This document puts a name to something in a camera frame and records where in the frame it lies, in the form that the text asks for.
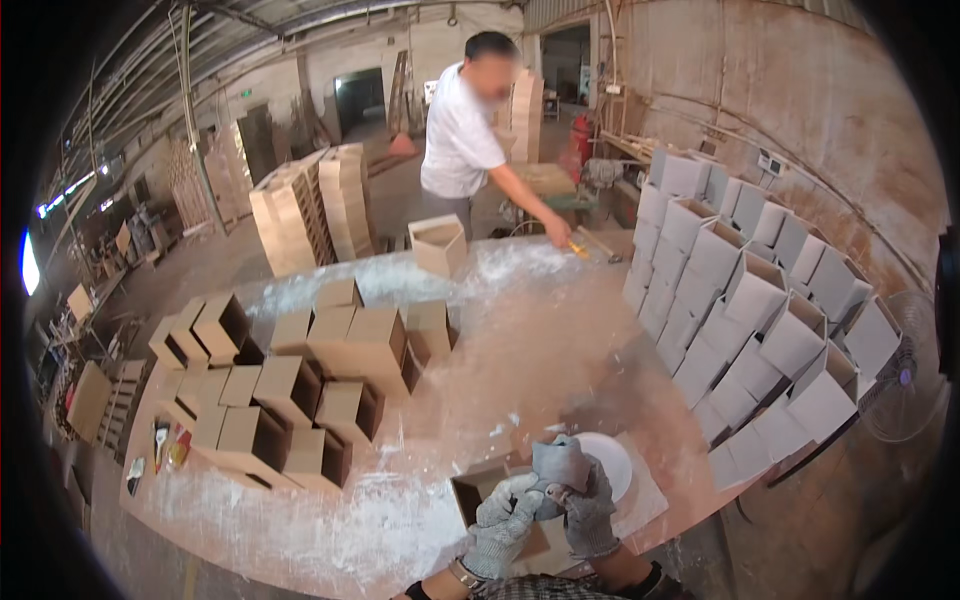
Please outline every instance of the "man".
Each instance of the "man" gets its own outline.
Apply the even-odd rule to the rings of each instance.
[[[465,54],[440,76],[430,105],[420,168],[423,203],[438,216],[456,213],[470,239],[470,198],[489,174],[543,223],[554,246],[565,248],[570,226],[510,168],[491,127],[495,105],[510,96],[519,51],[503,34],[481,32],[467,40]]]
[[[562,434],[554,444],[579,447],[580,442]],[[476,543],[465,555],[393,600],[695,600],[659,564],[635,556],[613,534],[611,515],[616,506],[610,480],[600,461],[588,459],[585,492],[551,483],[545,495],[564,507],[564,536],[571,555],[587,561],[595,579],[508,577],[511,563],[530,537],[534,513],[547,501],[544,492],[533,489],[540,478],[528,473],[501,481],[477,508],[476,524],[469,528]]]

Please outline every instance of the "gloved hand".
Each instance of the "gloved hand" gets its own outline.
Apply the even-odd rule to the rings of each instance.
[[[482,579],[506,577],[510,563],[523,550],[530,537],[534,513],[543,501],[543,493],[532,491],[536,473],[504,479],[477,508],[477,522],[470,526],[476,545],[464,556],[464,567]]]
[[[566,509],[564,531],[573,557],[581,560],[597,559],[611,554],[620,545],[613,535],[611,515],[613,490],[600,461],[586,455],[591,463],[587,492],[578,493],[561,484],[547,486],[546,495]]]

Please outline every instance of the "dark doorway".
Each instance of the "dark doorway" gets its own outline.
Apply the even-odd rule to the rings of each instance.
[[[561,102],[585,105],[590,91],[590,26],[577,25],[543,37],[543,81]]]
[[[333,82],[345,142],[358,142],[387,127],[383,73],[379,68],[341,75]]]
[[[147,180],[142,175],[133,182],[133,192],[138,204],[146,204],[150,201],[150,188],[147,187]]]

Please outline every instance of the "dirty wall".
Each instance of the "dirty wall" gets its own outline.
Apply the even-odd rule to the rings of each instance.
[[[795,168],[763,185],[855,258],[880,293],[932,287],[943,178],[910,92],[875,38],[756,0],[633,4],[617,34],[630,50],[621,52],[627,84],[652,103],[632,110],[628,131],[682,148],[715,143],[753,182],[759,146],[783,155]],[[608,45],[601,39],[601,60]]]
[[[463,58],[470,36],[496,30],[520,40],[523,30],[523,14],[518,7],[504,10],[496,4],[458,5],[455,17],[456,25],[448,25],[449,5],[400,9],[372,15],[369,23],[364,18],[331,23],[282,47],[274,44],[252,52],[195,85],[197,126],[221,129],[251,108],[267,104],[276,127],[293,139],[296,136],[291,129],[297,126],[298,112],[303,112],[303,99],[309,98],[334,141],[339,141],[333,102],[337,77],[379,67],[389,104],[397,54],[408,50],[413,80],[408,89],[415,90],[419,98],[424,82],[436,80],[446,67]],[[152,198],[172,201],[166,136],[185,137],[182,116],[182,104],[176,101],[152,125],[151,132],[141,133],[142,143],[135,139],[128,145],[125,158],[133,163],[125,166],[125,186],[132,187],[144,174]]]

